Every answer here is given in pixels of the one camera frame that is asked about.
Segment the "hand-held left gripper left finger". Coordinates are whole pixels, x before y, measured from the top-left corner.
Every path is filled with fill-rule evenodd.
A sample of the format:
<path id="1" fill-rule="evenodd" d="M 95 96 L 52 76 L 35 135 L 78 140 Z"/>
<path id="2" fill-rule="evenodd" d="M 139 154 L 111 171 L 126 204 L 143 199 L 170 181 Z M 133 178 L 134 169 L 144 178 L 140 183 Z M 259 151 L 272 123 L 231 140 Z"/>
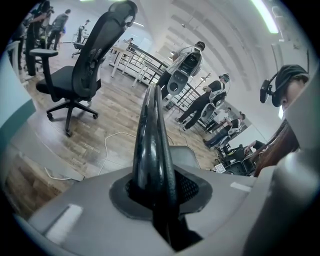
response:
<path id="1" fill-rule="evenodd" d="M 130 167 L 86 178 L 38 209 L 29 224 L 79 256 L 173 256 L 149 221 L 131 219 L 110 200 L 112 184 Z"/>

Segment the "long ceiling lamp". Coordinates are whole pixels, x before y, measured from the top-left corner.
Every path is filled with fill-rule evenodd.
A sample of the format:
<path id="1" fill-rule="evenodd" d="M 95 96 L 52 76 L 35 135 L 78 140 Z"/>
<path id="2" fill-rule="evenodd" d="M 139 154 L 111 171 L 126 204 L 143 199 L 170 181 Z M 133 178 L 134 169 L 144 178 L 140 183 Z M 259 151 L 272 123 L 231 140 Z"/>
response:
<path id="1" fill-rule="evenodd" d="M 258 13 L 262 17 L 268 31 L 271 34 L 278 34 L 279 33 L 278 27 L 272 15 L 270 14 L 268 8 L 264 4 L 263 0 L 250 0 L 250 1 L 252 2 L 252 4 L 254 5 L 254 7 L 257 9 Z"/>

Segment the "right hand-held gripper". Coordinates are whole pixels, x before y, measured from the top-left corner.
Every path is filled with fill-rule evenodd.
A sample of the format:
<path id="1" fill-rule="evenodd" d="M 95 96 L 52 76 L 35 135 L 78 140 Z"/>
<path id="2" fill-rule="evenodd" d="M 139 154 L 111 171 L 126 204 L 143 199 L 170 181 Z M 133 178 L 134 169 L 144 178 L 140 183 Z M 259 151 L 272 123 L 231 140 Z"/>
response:
<path id="1" fill-rule="evenodd" d="M 189 146 L 170 146 L 169 147 L 172 162 L 175 165 L 185 165 L 193 168 L 200 168 L 196 154 Z M 214 166 L 213 171 L 219 174 L 226 172 L 222 163 Z"/>

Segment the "black mesh office chair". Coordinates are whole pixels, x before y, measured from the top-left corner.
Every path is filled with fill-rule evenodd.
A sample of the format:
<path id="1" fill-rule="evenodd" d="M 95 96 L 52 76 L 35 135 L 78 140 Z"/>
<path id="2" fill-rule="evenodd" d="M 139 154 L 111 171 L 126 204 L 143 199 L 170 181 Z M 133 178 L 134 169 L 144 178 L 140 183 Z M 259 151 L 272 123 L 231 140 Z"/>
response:
<path id="1" fill-rule="evenodd" d="M 101 88 L 98 73 L 105 55 L 125 30 L 132 26 L 137 12 L 138 7 L 131 0 L 113 3 L 95 23 L 74 66 L 64 66 L 51 73 L 49 59 L 58 55 L 56 50 L 36 48 L 29 52 L 31 56 L 42 60 L 44 79 L 36 83 L 37 91 L 50 95 L 53 102 L 65 100 L 48 109 L 46 114 L 49 120 L 53 120 L 54 111 L 68 110 L 65 121 L 65 134 L 68 137 L 72 136 L 70 121 L 73 109 L 78 108 L 92 114 L 94 119 L 98 118 L 98 112 L 81 102 L 91 101 Z"/>
<path id="2" fill-rule="evenodd" d="M 85 30 L 85 26 L 81 25 L 78 29 L 78 33 L 77 33 L 77 39 L 76 41 L 73 43 L 74 48 L 77 50 L 76 52 L 73 52 L 71 57 L 73 58 L 75 55 L 79 55 L 81 53 L 82 48 L 84 47 L 84 43 L 82 41 L 82 34 L 83 31 Z"/>

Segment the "black metal railing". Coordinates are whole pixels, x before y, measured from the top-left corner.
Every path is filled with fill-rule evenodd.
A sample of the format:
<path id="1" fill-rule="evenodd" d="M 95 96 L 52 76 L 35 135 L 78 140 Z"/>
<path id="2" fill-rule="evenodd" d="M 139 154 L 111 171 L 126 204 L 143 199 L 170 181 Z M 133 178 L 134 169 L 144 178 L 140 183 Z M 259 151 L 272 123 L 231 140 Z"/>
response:
<path id="1" fill-rule="evenodd" d="M 117 51 L 117 55 L 111 66 L 114 67 L 115 65 L 117 65 L 117 70 L 123 75 L 133 77 L 135 84 L 141 83 L 146 86 L 157 83 L 160 76 L 162 76 L 168 67 L 167 63 L 160 61 L 138 47 L 134 48 L 132 46 L 122 54 L 120 51 Z M 169 95 L 168 100 L 172 101 L 176 106 L 185 109 L 199 96 L 200 94 L 187 83 L 182 92 L 175 96 Z"/>

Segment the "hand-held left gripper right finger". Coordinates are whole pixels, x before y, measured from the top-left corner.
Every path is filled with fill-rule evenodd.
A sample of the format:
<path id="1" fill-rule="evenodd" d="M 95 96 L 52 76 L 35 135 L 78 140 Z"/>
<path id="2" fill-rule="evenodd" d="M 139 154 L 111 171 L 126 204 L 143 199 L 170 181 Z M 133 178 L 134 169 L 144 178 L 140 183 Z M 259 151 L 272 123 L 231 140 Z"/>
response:
<path id="1" fill-rule="evenodd" d="M 258 216 L 255 179 L 185 165 L 181 168 L 207 181 L 212 192 L 201 211 L 185 216 L 188 227 L 202 240 L 177 256 L 244 256 L 245 244 Z"/>

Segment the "wooden desk with white legs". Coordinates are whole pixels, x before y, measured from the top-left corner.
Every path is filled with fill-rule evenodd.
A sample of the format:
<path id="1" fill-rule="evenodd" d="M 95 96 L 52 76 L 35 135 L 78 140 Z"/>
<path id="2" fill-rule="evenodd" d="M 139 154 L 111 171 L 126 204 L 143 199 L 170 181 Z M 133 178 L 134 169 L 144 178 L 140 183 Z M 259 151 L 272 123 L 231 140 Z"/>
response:
<path id="1" fill-rule="evenodd" d="M 113 46 L 111 49 L 117 52 L 117 56 L 115 58 L 115 63 L 113 65 L 113 69 L 112 69 L 110 77 L 114 78 L 116 71 L 117 70 L 120 71 L 119 64 L 121 63 L 123 56 L 126 55 L 126 56 L 128 56 L 128 59 L 126 60 L 126 63 L 124 64 L 124 68 L 121 70 L 121 74 L 124 75 L 126 73 L 127 75 L 136 78 L 136 75 L 132 75 L 129 72 L 126 72 L 126 70 L 129 66 L 129 64 L 131 63 L 131 60 L 133 59 L 134 55 L 139 54 L 137 49 L 134 48 L 132 51 L 132 50 L 128 50 L 127 48 L 126 49 L 121 48 L 119 46 Z"/>

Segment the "grey backpack unit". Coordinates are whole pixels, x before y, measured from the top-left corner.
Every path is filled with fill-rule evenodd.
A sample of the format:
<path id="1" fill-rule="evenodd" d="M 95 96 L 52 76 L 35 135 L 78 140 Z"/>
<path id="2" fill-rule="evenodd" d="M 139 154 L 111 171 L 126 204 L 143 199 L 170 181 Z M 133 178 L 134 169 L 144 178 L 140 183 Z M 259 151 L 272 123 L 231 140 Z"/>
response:
<path id="1" fill-rule="evenodd" d="M 209 95 L 209 103 L 203 108 L 200 118 L 203 121 L 208 120 L 214 111 L 224 103 L 226 96 L 227 93 L 224 90 L 212 91 Z"/>
<path id="2" fill-rule="evenodd" d="M 201 61 L 202 54 L 198 48 L 181 54 L 174 61 L 174 69 L 167 83 L 167 90 L 170 95 L 176 96 L 182 92 L 187 85 L 189 77 L 194 76 L 200 68 Z"/>

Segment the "light blue table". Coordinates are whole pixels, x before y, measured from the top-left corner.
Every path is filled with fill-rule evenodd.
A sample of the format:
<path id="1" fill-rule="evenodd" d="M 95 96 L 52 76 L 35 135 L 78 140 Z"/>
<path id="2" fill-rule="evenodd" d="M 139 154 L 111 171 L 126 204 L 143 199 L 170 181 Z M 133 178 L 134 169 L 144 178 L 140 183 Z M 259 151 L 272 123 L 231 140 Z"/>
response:
<path id="1" fill-rule="evenodd" d="M 35 111 L 31 99 L 20 106 L 5 109 L 3 116 L 0 116 L 0 140 L 10 140 Z"/>

